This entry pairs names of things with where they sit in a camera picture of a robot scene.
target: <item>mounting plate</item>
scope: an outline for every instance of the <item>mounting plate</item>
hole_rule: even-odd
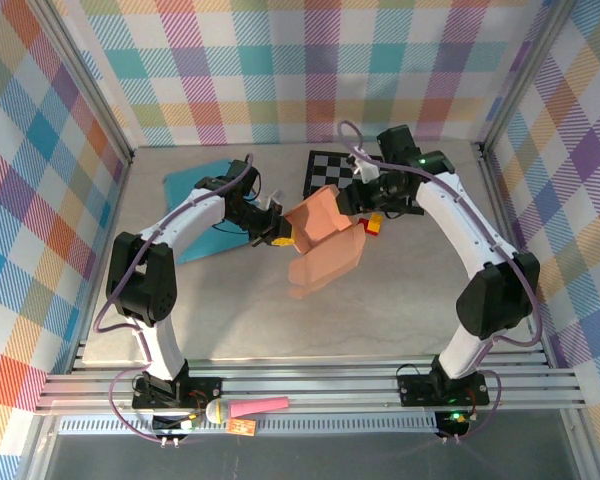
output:
[[[222,378],[220,377],[189,377],[187,380],[187,390],[189,392],[199,391],[206,395],[188,396],[177,405],[168,405],[160,399],[152,397],[148,391],[145,379],[139,377],[136,381],[136,391],[133,396],[131,406],[133,409],[169,409],[182,408],[187,410],[197,410],[206,408],[207,403],[222,396]]]
[[[474,375],[470,384],[449,391],[440,397],[431,384],[429,375],[398,375],[400,404],[403,407],[471,407],[489,405],[489,392],[484,375]]]

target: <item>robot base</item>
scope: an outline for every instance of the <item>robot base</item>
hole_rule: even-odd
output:
[[[180,400],[170,400],[162,395],[156,395],[144,378],[138,378],[135,383],[135,393],[131,406],[139,409],[174,409],[198,410],[206,408],[207,404],[222,395],[222,379],[219,377],[189,378],[185,388],[190,392]]]
[[[222,378],[190,377],[185,361],[173,380],[163,380],[144,372],[133,384],[134,409],[202,410],[222,395]]]
[[[430,375],[399,375],[403,407],[472,407],[489,405],[484,375],[473,373],[444,391],[436,389]]]

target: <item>small toy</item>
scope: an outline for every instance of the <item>small toy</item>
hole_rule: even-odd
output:
[[[232,418],[227,423],[227,433],[253,437],[256,434],[256,421]]]
[[[360,218],[358,224],[364,225],[364,231],[369,235],[377,237],[378,233],[380,233],[380,226],[382,225],[382,215],[372,213],[371,218],[369,219]]]

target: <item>orange tag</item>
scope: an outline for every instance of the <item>orange tag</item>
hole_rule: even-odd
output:
[[[229,423],[227,423],[227,433],[253,437],[256,434],[256,421],[232,418],[229,420]]]

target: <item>cable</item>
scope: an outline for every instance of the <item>cable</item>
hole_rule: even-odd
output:
[[[231,232],[229,230],[219,228],[217,225],[211,225],[211,228],[213,228],[214,230],[218,230],[219,232],[232,233],[234,235],[249,235],[249,232]]]
[[[471,397],[471,404],[473,406],[473,408],[471,409],[471,415],[474,415],[478,410],[476,406],[476,404],[478,403],[476,400],[476,394],[473,393],[473,390],[471,390],[470,388],[467,388],[466,392],[469,394],[469,397]]]
[[[238,175],[236,178],[234,178],[233,180],[231,180],[229,183],[227,183],[226,185],[223,185],[222,187],[216,188],[213,191],[204,193],[204,194],[200,195],[199,197],[194,198],[191,202],[186,203],[184,205],[181,205],[180,207],[176,208],[173,212],[171,212],[169,215],[167,215],[167,217],[162,221],[162,223],[160,223],[157,226],[157,228],[151,234],[151,236],[140,247],[140,250],[138,250],[138,253],[136,254],[136,256],[131,261],[131,264],[129,265],[129,268],[127,269],[127,271],[123,275],[122,279],[120,279],[120,283],[116,286],[116,288],[113,290],[113,292],[111,292],[111,295],[109,296],[109,298],[107,298],[107,301],[103,305],[102,309],[100,309],[100,311],[98,312],[98,315],[96,316],[96,318],[95,318],[95,320],[93,322],[93,331],[96,332],[96,333],[106,333],[106,332],[112,332],[114,330],[118,330],[118,329],[121,329],[121,328],[130,328],[134,332],[136,332],[136,334],[138,336],[138,341],[140,342],[140,346],[141,346],[142,352],[144,354],[145,361],[147,363],[145,365],[143,365],[142,367],[129,368],[127,370],[122,370],[115,377],[113,377],[113,380],[109,384],[109,390],[108,390],[107,400],[109,401],[109,405],[111,406],[111,410],[113,410],[113,414],[118,418],[118,420],[120,420],[120,422],[125,427],[127,427],[129,430],[131,430],[133,433],[135,433],[136,435],[144,438],[145,440],[149,440],[149,441],[154,442],[154,443],[163,444],[163,440],[157,438],[156,436],[149,435],[149,434],[146,434],[144,432],[141,432],[140,430],[138,430],[137,428],[135,428],[130,422],[128,422],[122,416],[122,414],[120,413],[120,411],[118,410],[118,408],[116,407],[116,405],[115,405],[115,403],[113,401],[113,390],[115,388],[115,385],[118,383],[118,381],[124,375],[127,375],[129,373],[133,373],[133,372],[137,372],[139,374],[143,373],[143,372],[145,372],[145,371],[147,371],[149,369],[149,367],[151,366],[151,363],[153,362],[153,359],[151,358],[151,352],[149,351],[149,346],[147,345],[147,341],[146,341],[146,339],[144,337],[144,333],[142,332],[142,328],[137,323],[118,323],[118,324],[115,324],[115,325],[110,325],[108,327],[100,327],[100,324],[102,323],[102,320],[104,318],[105,313],[107,312],[107,310],[109,310],[109,308],[111,307],[111,305],[113,305],[113,302],[115,302],[115,300],[118,298],[118,295],[120,295],[120,292],[122,292],[122,289],[126,286],[127,282],[131,278],[131,275],[135,272],[136,267],[140,264],[140,262],[142,261],[142,258],[144,256],[144,254],[147,252],[147,250],[149,249],[149,247],[151,246],[151,244],[155,241],[155,239],[158,238],[162,234],[162,232],[164,232],[165,228],[167,228],[167,226],[176,217],[178,217],[182,213],[186,212],[189,208],[198,205],[200,202],[203,202],[203,201],[205,201],[208,198],[211,198],[211,197],[216,196],[216,195],[219,196],[222,193],[224,193],[224,192],[232,189],[238,183],[240,183],[242,181],[242,179],[245,177],[245,175],[247,174],[247,172],[251,169],[251,166],[253,165],[253,154],[251,154],[251,153],[247,154],[247,156],[245,158],[245,162],[247,163],[247,168],[245,168],[240,173],[240,175]],[[185,443],[192,443],[194,441],[193,439],[191,439],[191,441],[188,441],[188,442],[186,440],[187,439],[185,438],[184,440],[179,441],[178,444],[182,445],[182,444],[185,444]]]
[[[396,218],[400,218],[402,215],[404,215],[404,212],[400,212],[395,217],[390,217],[389,212],[387,210],[383,210],[382,213],[384,213],[384,216],[387,217],[389,220],[395,220]]]
[[[487,418],[485,418],[484,421],[480,425],[478,425],[476,428],[472,429],[470,432],[467,432],[462,437],[460,437],[460,438],[462,438],[462,440],[466,440],[467,438],[473,437],[474,435],[476,435],[478,432],[480,432],[483,428],[485,428],[487,426],[487,424],[493,418],[493,415],[496,413],[496,410],[498,409],[498,406],[500,405],[500,399],[502,398],[502,380],[500,379],[500,375],[498,375],[493,370],[480,370],[479,373],[481,373],[483,375],[491,375],[492,377],[495,377],[496,383],[498,384],[498,391],[496,393],[496,399],[493,401],[493,408],[491,408],[491,410],[489,411]]]
[[[245,198],[245,200],[247,202],[253,202],[254,200],[257,200],[258,197],[260,196],[260,192],[262,191],[262,177],[260,176],[260,172],[258,172],[258,191],[255,192],[254,190],[251,190],[251,193],[253,193],[253,197],[252,198]]]
[[[348,126],[349,128],[351,128],[356,133],[356,135],[358,137],[358,146],[357,147],[354,146],[352,144],[352,142],[348,141],[345,138],[344,133],[342,131],[342,128],[345,125]],[[533,292],[533,288],[531,288],[529,281],[526,279],[526,277],[524,276],[524,274],[522,273],[522,271],[520,270],[518,265],[516,265],[516,263],[513,261],[513,259],[511,259],[507,256],[506,252],[502,249],[502,247],[499,246],[498,242],[491,236],[489,229],[484,225],[484,223],[482,223],[482,220],[480,219],[478,214],[473,210],[473,208],[471,208],[471,206],[469,206],[469,204],[466,202],[466,200],[461,195],[459,195],[458,192],[456,192],[453,189],[453,187],[451,187],[446,182],[443,182],[442,180],[440,180],[435,175],[432,175],[429,172],[420,170],[418,168],[413,168],[413,167],[410,167],[407,165],[382,163],[382,162],[378,162],[378,161],[372,159],[366,152],[364,152],[364,150],[362,150],[362,145],[363,145],[362,132],[360,132],[358,127],[356,127],[352,122],[350,122],[348,120],[343,120],[340,123],[338,123],[338,135],[340,137],[340,141],[345,146],[345,148],[347,148],[347,150],[349,150],[349,152],[352,155],[355,155],[359,159],[361,159],[365,162],[368,162],[371,165],[375,165],[377,167],[382,167],[382,168],[389,169],[389,170],[398,170],[398,171],[402,171],[402,172],[419,175],[421,177],[426,178],[427,180],[434,182],[436,185],[438,185],[440,188],[445,190],[453,198],[457,198],[457,202],[460,204],[460,206],[462,206],[462,208],[469,215],[471,220],[478,227],[480,232],[487,239],[487,242],[489,242],[491,248],[493,248],[493,250],[498,255],[500,255],[503,259],[505,259],[506,262],[511,267],[511,269],[514,271],[514,273],[516,274],[516,277],[518,277],[518,280],[520,280],[520,283],[522,284],[522,288],[524,289],[525,293],[529,297],[529,301],[531,302],[531,305],[533,307],[532,314],[533,314],[533,318],[536,323],[536,331],[531,340],[529,340],[527,342],[521,342],[518,340],[514,340],[512,338],[509,338],[509,337],[505,337],[503,335],[495,335],[493,337],[493,342],[501,340],[503,342],[507,342],[512,345],[516,345],[518,347],[531,347],[531,346],[535,345],[536,343],[538,343],[540,341],[540,339],[542,338],[543,322],[542,322],[542,316],[540,314],[540,304],[538,302],[538,298],[536,297],[535,293]]]
[[[413,369],[416,371],[416,373],[418,375],[422,375],[420,373],[420,370],[418,370],[418,367],[416,367],[413,363],[403,363],[402,365],[400,365],[398,367],[398,369],[396,370],[396,378],[398,377],[398,373],[400,372],[400,370],[402,370],[404,367],[413,367]]]

